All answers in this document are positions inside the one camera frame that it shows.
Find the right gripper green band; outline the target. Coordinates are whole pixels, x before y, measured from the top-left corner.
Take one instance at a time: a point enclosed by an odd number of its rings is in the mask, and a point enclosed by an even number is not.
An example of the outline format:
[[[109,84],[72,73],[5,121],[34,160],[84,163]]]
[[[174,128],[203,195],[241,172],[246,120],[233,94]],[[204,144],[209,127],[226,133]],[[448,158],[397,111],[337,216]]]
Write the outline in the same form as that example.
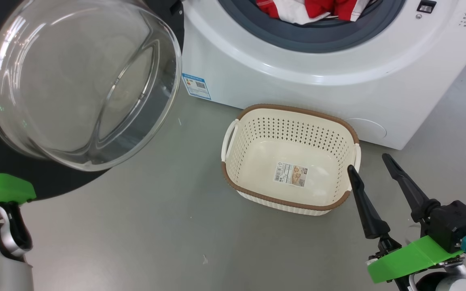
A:
[[[436,199],[427,197],[390,154],[384,153],[381,158],[390,176],[398,182],[411,208],[413,221],[419,223],[429,219],[431,212],[440,207],[441,203]],[[377,210],[375,210],[372,202],[366,195],[364,182],[357,170],[350,164],[347,167],[347,173],[365,238],[377,239],[387,236],[390,232],[390,227],[380,218]],[[444,260],[459,256],[463,252],[462,250],[458,250],[454,253],[448,253],[430,236],[424,236],[370,263],[367,270],[373,283],[382,283],[427,269]]]

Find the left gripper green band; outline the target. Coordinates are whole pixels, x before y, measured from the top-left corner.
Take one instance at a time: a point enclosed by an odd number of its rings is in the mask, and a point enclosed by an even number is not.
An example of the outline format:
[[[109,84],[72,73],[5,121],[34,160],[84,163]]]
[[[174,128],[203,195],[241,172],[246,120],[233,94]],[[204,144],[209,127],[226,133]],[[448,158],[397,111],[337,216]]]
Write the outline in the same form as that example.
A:
[[[14,201],[21,205],[34,199],[36,193],[30,182],[0,173],[0,202]]]

